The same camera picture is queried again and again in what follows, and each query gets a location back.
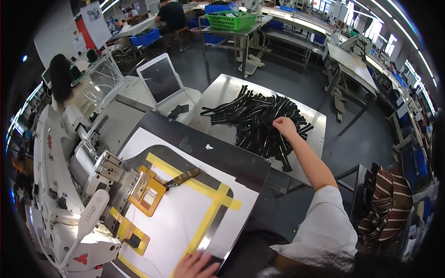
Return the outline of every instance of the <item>black shirt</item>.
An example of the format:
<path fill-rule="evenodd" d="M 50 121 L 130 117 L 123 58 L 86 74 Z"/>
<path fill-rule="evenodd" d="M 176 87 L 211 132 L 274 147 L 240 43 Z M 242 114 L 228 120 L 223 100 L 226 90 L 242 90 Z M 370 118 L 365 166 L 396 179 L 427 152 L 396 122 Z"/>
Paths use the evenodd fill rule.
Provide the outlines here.
<path fill-rule="evenodd" d="M 158 16 L 162 18 L 168 28 L 173 31 L 180 30 L 186 25 L 186 16 L 181 3 L 170 2 L 159 10 Z"/>

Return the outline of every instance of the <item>poster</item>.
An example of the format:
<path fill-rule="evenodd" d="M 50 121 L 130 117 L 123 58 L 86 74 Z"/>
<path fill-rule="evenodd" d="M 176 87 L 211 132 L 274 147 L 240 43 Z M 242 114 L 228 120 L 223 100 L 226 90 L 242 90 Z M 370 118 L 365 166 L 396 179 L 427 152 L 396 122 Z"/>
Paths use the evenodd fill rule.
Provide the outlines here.
<path fill-rule="evenodd" d="M 82 7 L 81 14 L 88 34 L 96 48 L 101 48 L 111 38 L 111 33 L 105 23 L 99 1 L 94 1 L 90 5 Z"/>

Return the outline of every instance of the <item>hair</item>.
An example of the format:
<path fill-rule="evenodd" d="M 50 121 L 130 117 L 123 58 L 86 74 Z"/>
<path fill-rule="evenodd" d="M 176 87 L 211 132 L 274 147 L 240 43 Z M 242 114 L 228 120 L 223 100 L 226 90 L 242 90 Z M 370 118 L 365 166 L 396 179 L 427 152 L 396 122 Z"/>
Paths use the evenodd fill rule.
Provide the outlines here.
<path fill-rule="evenodd" d="M 71 62 L 63 54 L 57 54 L 49 63 L 49 76 L 52 83 L 54 99 L 57 103 L 64 103 L 73 96 L 70 74 Z"/>
<path fill-rule="evenodd" d="M 405 278 L 409 274 L 408 264 L 373 254 L 357 253 L 351 258 L 342 253 L 327 253 L 315 259 L 315 263 L 315 266 L 293 266 L 286 274 L 273 274 L 268 278 Z"/>

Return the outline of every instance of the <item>monitor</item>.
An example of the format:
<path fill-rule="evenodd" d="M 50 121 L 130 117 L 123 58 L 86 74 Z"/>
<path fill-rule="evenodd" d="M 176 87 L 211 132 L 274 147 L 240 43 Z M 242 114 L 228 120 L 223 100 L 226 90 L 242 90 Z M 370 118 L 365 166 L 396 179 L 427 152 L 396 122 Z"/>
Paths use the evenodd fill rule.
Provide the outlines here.
<path fill-rule="evenodd" d="M 182 92 L 182 82 L 167 53 L 143 64 L 136 71 L 155 106 Z"/>
<path fill-rule="evenodd" d="M 47 68 L 42 73 L 42 79 L 43 79 L 43 82 L 45 82 L 45 84 L 48 86 L 48 88 L 50 88 L 51 87 L 51 77 L 49 76 L 49 68 Z"/>

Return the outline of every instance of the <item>long black hair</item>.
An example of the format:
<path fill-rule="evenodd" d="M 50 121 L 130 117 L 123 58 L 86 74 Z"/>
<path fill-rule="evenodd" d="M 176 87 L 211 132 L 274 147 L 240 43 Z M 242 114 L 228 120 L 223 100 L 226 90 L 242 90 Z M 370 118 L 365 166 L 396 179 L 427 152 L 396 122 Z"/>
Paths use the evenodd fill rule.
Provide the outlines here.
<path fill-rule="evenodd" d="M 70 67 L 71 62 L 63 54 L 57 54 L 49 63 L 49 76 L 54 99 L 60 104 L 73 96 L 71 88 L 73 78 L 69 73 Z"/>

